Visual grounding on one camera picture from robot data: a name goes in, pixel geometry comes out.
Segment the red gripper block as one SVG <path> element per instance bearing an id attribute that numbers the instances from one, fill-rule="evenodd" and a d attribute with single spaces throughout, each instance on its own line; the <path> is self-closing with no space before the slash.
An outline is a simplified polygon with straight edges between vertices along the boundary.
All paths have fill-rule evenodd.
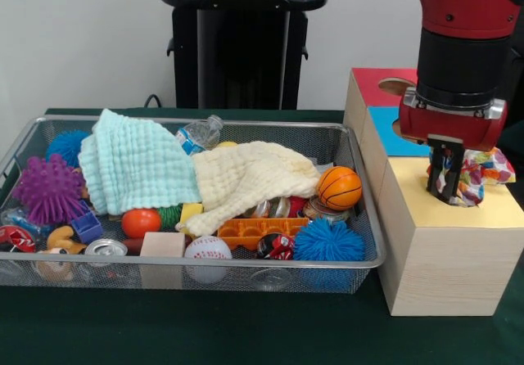
<path id="1" fill-rule="evenodd" d="M 485 109 L 444 110 L 422 102 L 416 91 L 408 88 L 400 103 L 400 134 L 417 142 L 431 139 L 460 143 L 470 150 L 489 151 L 499 140 L 507 113 L 507 102 L 501 99 L 492 100 Z M 437 180 L 445 167 L 444 200 L 452 204 L 457 196 L 465 149 L 463 146 L 445 149 L 441 142 L 429 142 L 428 146 L 431 159 L 427 191 L 439 196 Z"/>

